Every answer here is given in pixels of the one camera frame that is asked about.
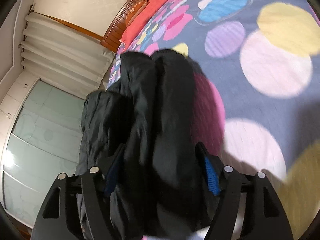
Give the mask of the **black puffer jacket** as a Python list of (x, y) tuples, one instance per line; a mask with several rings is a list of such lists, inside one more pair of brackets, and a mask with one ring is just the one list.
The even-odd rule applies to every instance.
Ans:
[(224, 124), (219, 93), (190, 57), (121, 54), (120, 79), (85, 100), (76, 168), (102, 169), (116, 237), (186, 239), (210, 224), (214, 201), (195, 147), (219, 153)]

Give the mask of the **frosted glass wardrobe door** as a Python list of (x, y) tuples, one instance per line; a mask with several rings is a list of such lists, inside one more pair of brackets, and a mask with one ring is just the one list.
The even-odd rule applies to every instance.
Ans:
[(56, 176), (75, 174), (84, 101), (43, 81), (26, 98), (4, 151), (6, 211), (29, 228)]

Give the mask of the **white upper cabinets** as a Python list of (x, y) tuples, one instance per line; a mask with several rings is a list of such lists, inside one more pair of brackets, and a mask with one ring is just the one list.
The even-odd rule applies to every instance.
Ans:
[(1, 141), (5, 141), (25, 99), (39, 78), (24, 70), (1, 101)]

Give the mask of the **white window curtain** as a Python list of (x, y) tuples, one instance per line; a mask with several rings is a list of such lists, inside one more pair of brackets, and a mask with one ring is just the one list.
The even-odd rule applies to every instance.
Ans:
[(21, 42), (25, 70), (82, 99), (100, 87), (114, 52), (95, 38), (36, 12), (25, 20)]

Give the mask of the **colourful polka dot bedspread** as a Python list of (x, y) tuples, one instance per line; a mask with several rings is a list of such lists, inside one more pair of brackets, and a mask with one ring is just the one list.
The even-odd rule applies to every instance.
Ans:
[(196, 136), (263, 171), (294, 239), (319, 211), (319, 20), (306, 0), (168, 0), (118, 52), (171, 48), (199, 64)]

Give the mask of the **wooden headboard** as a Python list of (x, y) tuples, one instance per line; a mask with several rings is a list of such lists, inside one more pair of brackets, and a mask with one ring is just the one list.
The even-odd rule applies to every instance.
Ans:
[(120, 38), (126, 29), (125, 18), (132, 6), (139, 0), (127, 0), (109, 25), (100, 44), (116, 53), (120, 46)]

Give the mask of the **orange embroidered cushion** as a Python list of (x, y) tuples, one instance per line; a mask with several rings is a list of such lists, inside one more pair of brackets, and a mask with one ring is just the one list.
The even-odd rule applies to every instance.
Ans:
[(126, 27), (128, 27), (136, 19), (136, 17), (146, 8), (147, 5), (148, 0), (139, 0), (131, 7), (125, 17)]

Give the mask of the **red pillow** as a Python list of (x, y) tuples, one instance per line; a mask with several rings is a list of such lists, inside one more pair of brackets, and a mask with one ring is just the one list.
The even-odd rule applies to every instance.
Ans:
[(136, 19), (125, 29), (120, 41), (127, 48), (135, 37), (140, 33), (150, 18), (164, 5), (168, 0), (148, 0), (146, 8), (136, 17)]

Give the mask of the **wooden wall trim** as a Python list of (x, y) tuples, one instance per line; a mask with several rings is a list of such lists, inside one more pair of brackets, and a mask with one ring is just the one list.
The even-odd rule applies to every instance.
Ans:
[(26, 20), (31, 20), (31, 22), (42, 24), (46, 27), (49, 27), (56, 31), (61, 31), (63, 34), (71, 36), (71, 33), (75, 33), (82, 37), (86, 37), (96, 41), (102, 41), (103, 37), (89, 31), (83, 27), (80, 27), (76, 24), (69, 23), (67, 21), (44, 15), (38, 12), (34, 12), (33, 10), (31, 13), (25, 18)]

